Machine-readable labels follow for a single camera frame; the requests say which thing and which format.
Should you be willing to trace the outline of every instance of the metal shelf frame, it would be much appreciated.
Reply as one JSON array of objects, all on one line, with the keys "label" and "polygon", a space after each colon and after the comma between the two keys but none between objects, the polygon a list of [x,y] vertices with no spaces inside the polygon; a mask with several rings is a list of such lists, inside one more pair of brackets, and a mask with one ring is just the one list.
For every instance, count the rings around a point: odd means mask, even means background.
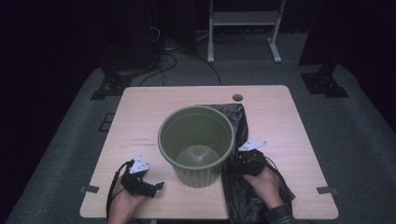
[{"label": "metal shelf frame", "polygon": [[207,61],[215,61],[213,47],[213,27],[227,25],[274,25],[271,37],[267,38],[271,52],[276,63],[281,63],[279,52],[276,47],[276,36],[282,20],[283,9],[286,0],[281,0],[278,11],[252,11],[252,12],[214,12],[213,0],[210,0],[209,7],[209,41],[207,44]]}]

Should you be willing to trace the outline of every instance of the table top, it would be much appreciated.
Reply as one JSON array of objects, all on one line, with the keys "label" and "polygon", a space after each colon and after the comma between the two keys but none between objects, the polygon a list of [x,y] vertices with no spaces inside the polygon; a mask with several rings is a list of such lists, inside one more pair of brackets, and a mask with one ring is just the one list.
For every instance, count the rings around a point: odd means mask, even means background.
[{"label": "table top", "polygon": [[[241,102],[233,99],[243,96]],[[299,219],[334,219],[338,210],[327,187],[289,89],[285,86],[131,87],[120,100],[90,185],[80,208],[83,217],[106,217],[106,196],[115,172],[142,155],[150,169],[144,181],[165,182],[153,199],[135,212],[136,218],[227,219],[221,178],[202,189],[183,185],[157,145],[161,124],[172,112],[188,105],[244,106],[249,139],[265,140],[258,148],[270,158],[295,194],[293,214]]]}]

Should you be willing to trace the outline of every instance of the controller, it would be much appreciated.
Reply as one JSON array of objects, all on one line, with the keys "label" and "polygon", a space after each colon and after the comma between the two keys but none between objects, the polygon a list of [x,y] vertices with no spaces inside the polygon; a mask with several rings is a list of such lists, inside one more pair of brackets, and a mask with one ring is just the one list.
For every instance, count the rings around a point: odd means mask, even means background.
[{"label": "controller", "polygon": [[239,151],[238,160],[239,163],[234,169],[240,175],[257,176],[267,164],[264,154],[257,149]]},{"label": "controller", "polygon": [[146,197],[154,198],[157,190],[163,188],[164,182],[158,183],[156,185],[150,185],[143,181],[143,176],[146,174],[149,166],[142,163],[140,160],[128,163],[125,172],[121,178],[121,184],[130,194],[139,194]]}]

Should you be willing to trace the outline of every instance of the hand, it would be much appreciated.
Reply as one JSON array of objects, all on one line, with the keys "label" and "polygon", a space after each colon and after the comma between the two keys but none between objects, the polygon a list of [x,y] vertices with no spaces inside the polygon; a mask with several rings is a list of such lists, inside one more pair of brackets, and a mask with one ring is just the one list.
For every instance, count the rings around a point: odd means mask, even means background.
[{"label": "hand", "polygon": [[139,204],[147,198],[143,195],[131,195],[126,189],[123,189],[123,185],[120,182],[121,178],[122,176],[117,180],[113,191],[114,199],[110,206],[107,222],[109,224],[127,223],[132,218]]},{"label": "hand", "polygon": [[279,179],[269,168],[265,167],[257,176],[243,175],[243,177],[254,188],[268,209],[284,204],[279,196]]}]

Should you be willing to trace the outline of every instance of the white shelf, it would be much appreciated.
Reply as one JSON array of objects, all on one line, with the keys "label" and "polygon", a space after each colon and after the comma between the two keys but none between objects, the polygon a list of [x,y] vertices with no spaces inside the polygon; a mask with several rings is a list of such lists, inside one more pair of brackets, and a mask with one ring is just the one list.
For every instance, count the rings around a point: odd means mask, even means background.
[{"label": "white shelf", "polygon": [[276,17],[277,11],[213,12],[213,25],[275,25]]}]

